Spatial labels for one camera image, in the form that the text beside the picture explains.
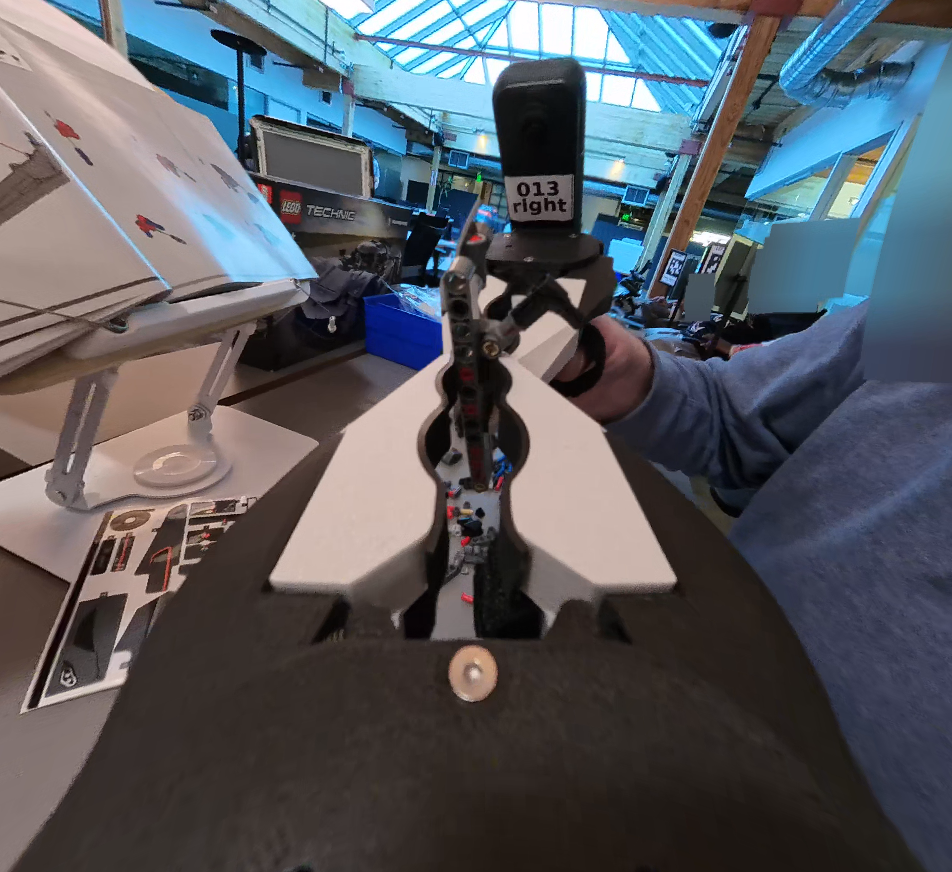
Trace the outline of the wooden support post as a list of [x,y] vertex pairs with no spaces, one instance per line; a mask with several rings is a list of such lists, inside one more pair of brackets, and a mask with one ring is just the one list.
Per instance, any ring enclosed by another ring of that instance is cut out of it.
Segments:
[[752,0],[728,50],[725,79],[711,83],[717,108],[708,131],[699,143],[683,141],[669,182],[652,213],[644,253],[645,260],[653,263],[646,286],[649,297],[667,292],[660,281],[664,267],[673,252],[684,250],[693,236],[773,42],[802,4],[803,0]]

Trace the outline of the open instruction booklet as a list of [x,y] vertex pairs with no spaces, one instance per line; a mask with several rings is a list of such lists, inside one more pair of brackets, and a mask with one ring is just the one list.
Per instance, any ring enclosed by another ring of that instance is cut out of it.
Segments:
[[2,392],[295,300],[317,273],[207,117],[44,0],[2,0]]

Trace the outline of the blue plastic bin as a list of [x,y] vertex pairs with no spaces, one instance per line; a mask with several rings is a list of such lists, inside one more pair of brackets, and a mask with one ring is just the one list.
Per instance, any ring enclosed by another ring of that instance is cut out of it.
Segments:
[[373,356],[422,369],[443,353],[443,325],[397,294],[363,298],[364,347]]

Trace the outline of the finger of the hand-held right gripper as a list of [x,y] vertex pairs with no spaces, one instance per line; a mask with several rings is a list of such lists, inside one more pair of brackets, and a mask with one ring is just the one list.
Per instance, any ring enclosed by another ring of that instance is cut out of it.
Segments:
[[579,331],[548,311],[521,332],[519,364],[542,382],[550,383],[574,355],[578,338]]
[[500,345],[486,334],[489,320],[483,315],[498,283],[478,275],[444,277],[445,353],[453,365],[475,366],[483,358],[499,358]]

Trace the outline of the white desk stand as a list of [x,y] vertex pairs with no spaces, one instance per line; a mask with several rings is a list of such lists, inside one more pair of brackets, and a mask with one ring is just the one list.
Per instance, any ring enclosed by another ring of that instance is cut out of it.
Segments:
[[[257,321],[305,297],[301,281],[285,279],[150,304],[132,311],[125,331],[92,331],[66,347],[75,383],[54,458],[2,481],[2,550],[73,581],[98,519],[121,503],[267,492],[317,442],[218,404]],[[214,334],[218,349],[186,412],[96,444],[120,366]]]

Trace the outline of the black floor lamp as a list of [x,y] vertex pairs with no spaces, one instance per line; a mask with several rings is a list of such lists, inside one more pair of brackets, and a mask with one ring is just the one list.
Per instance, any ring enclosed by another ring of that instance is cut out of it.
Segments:
[[267,50],[250,38],[223,29],[213,29],[210,35],[220,45],[231,49],[236,57],[236,99],[237,99],[237,158],[244,167],[246,160],[245,144],[245,85],[244,65],[246,57],[264,57]]

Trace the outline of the sticker sheet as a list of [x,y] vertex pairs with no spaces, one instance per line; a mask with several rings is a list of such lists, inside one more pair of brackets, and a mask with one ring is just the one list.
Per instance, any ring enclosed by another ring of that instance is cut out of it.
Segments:
[[232,495],[108,511],[20,711],[122,687],[166,602],[257,501]]

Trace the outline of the black office chair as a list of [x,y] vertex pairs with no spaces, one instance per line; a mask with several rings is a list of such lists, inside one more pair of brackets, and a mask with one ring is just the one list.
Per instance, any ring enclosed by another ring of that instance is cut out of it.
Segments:
[[448,240],[453,220],[450,217],[417,211],[411,215],[410,229],[403,249],[400,283],[423,288],[437,288],[441,252],[438,245]]

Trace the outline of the metal-framed panel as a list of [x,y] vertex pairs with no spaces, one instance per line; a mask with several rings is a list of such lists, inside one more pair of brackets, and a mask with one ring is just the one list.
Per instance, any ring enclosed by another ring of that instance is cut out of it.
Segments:
[[372,147],[358,138],[269,116],[249,119],[258,174],[344,195],[372,198]]

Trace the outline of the long dark grey lego beam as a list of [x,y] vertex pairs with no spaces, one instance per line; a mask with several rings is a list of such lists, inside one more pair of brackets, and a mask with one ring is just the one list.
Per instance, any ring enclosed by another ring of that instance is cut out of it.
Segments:
[[[480,204],[476,203],[460,230],[453,258],[440,283],[443,316],[444,277],[478,275],[485,279],[486,253],[492,236],[491,217],[482,213]],[[442,378],[455,435],[459,447],[468,456],[470,476],[477,490],[487,489],[493,454],[489,433],[492,410],[485,394],[486,362],[483,358],[475,366],[455,366],[449,359]]]

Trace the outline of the person's right forearm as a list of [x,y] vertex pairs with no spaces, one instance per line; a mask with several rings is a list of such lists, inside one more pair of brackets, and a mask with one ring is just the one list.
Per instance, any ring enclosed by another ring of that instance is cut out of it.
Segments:
[[606,427],[667,469],[758,488],[863,384],[866,311],[827,314],[728,361],[654,349],[646,398]]

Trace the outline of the Lego Technic box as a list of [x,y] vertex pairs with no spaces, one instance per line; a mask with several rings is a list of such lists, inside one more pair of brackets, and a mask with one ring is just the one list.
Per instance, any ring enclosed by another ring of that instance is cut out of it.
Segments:
[[419,210],[262,174],[251,179],[318,276],[303,304],[259,320],[240,363],[276,371],[363,343],[363,298],[399,282],[411,215]]

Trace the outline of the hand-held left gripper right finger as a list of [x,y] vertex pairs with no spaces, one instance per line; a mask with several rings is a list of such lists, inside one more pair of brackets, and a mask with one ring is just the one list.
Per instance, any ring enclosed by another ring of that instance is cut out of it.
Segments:
[[538,638],[569,602],[672,592],[675,571],[601,426],[513,357],[497,373],[511,472],[491,545],[491,637]]

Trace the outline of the clear plastic bags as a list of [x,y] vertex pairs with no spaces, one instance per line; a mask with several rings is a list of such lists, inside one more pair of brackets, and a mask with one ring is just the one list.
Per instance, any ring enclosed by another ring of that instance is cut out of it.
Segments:
[[426,319],[441,320],[443,301],[439,288],[400,284],[394,293],[403,309]]

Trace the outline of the pile of small lego pins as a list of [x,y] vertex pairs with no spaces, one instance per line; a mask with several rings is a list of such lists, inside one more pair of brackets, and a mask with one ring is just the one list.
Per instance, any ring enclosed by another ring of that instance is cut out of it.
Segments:
[[500,502],[512,465],[501,450],[495,450],[486,490],[477,490],[470,476],[463,448],[451,446],[437,472],[446,489],[448,533],[447,569],[444,583],[485,565],[499,535]]

